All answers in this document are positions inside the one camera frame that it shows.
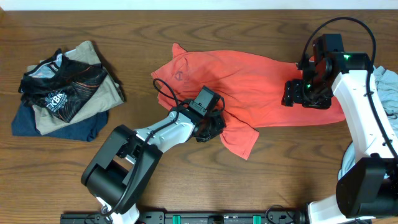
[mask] printed logo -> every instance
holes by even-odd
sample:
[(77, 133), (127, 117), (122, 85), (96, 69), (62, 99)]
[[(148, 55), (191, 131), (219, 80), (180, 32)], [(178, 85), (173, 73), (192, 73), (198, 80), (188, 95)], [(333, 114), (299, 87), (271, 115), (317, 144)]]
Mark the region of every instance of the printed logo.
[(181, 81), (181, 80), (182, 80), (182, 75), (183, 75), (183, 73), (182, 73), (181, 71), (177, 71), (177, 72), (175, 73), (175, 75), (174, 75), (174, 78), (175, 78), (176, 80), (178, 80), (178, 81)]
[(45, 102), (46, 102), (46, 107), (52, 111), (56, 112), (60, 108), (64, 107), (64, 104), (67, 102), (67, 95), (64, 94), (63, 91), (55, 91), (52, 93), (49, 93), (45, 97)]

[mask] light blue cloth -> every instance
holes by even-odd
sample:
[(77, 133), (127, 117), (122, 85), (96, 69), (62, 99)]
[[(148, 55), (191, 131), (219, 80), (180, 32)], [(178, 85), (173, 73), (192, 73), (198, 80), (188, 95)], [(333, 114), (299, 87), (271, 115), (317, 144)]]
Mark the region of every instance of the light blue cloth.
[(341, 170), (338, 172), (338, 179), (340, 180), (348, 171), (355, 165), (355, 150), (354, 143), (348, 146), (344, 153), (343, 162), (341, 162)]
[[(381, 105), (386, 111), (392, 129), (398, 136), (398, 75), (382, 66), (379, 68), (374, 67), (373, 75), (376, 80), (377, 94)], [(340, 180), (354, 165), (355, 150), (354, 143), (351, 143), (344, 154), (343, 162), (341, 162), (338, 179)]]
[(398, 75), (382, 66), (375, 69), (373, 75), (381, 104), (392, 129), (398, 135)]

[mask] folded clothes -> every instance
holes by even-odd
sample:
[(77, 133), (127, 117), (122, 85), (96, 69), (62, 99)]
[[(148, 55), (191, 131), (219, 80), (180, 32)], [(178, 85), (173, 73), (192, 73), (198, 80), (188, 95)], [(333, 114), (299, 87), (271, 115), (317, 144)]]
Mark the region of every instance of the folded clothes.
[[(90, 142), (95, 139), (107, 122), (108, 111), (105, 111), (83, 121), (44, 134), (44, 136)], [(23, 106), (22, 103), (12, 121), (11, 128), (13, 136), (41, 136), (40, 131), (35, 128), (35, 115), (32, 107)]]
[[(70, 60), (76, 60), (90, 65), (99, 65), (101, 63), (90, 41), (81, 43), (76, 49), (66, 52), (65, 56)], [(30, 71), (34, 67), (35, 65), (31, 65), (28, 66), (27, 69)], [(107, 75), (94, 95), (85, 103), (69, 123), (52, 116), (45, 108), (33, 105), (36, 128), (41, 134), (48, 134), (70, 124), (75, 124), (90, 118), (96, 113), (107, 111), (123, 102), (124, 97), (119, 89), (119, 85), (114, 82), (110, 75)]]
[(53, 116), (70, 122), (94, 95), (107, 76), (100, 66), (66, 58), (58, 49), (32, 71), (24, 74), (18, 92), (26, 106), (46, 108)]
[[(345, 119), (336, 98), (328, 110), (281, 105), (285, 82), (302, 78), (294, 63), (231, 50), (187, 52), (178, 44), (173, 44), (172, 52), (172, 61), (152, 77), (165, 80), (180, 100), (195, 98), (203, 85), (224, 97), (226, 128), (221, 141), (244, 159), (259, 135), (253, 128), (321, 125)], [(171, 95), (165, 86), (161, 90)], [(175, 106), (164, 95), (159, 94), (158, 99), (168, 110)]]
[(382, 66), (373, 71), (377, 94), (392, 129), (398, 136), (398, 75)]

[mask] black graphic t-shirt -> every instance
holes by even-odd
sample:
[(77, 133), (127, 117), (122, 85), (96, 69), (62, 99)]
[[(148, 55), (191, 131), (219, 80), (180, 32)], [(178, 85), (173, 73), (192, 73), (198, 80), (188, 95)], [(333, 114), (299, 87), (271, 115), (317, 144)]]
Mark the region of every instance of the black graphic t-shirt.
[(47, 108), (69, 123), (106, 76), (101, 65), (70, 60), (58, 49), (52, 57), (24, 74), (18, 92), (22, 93), (24, 105)]

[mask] white wall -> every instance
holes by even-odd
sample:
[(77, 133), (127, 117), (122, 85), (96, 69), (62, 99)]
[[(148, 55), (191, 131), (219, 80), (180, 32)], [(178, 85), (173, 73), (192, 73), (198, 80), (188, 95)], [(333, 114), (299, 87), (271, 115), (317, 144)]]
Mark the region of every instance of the white wall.
[(398, 0), (0, 0), (5, 10), (398, 9)]

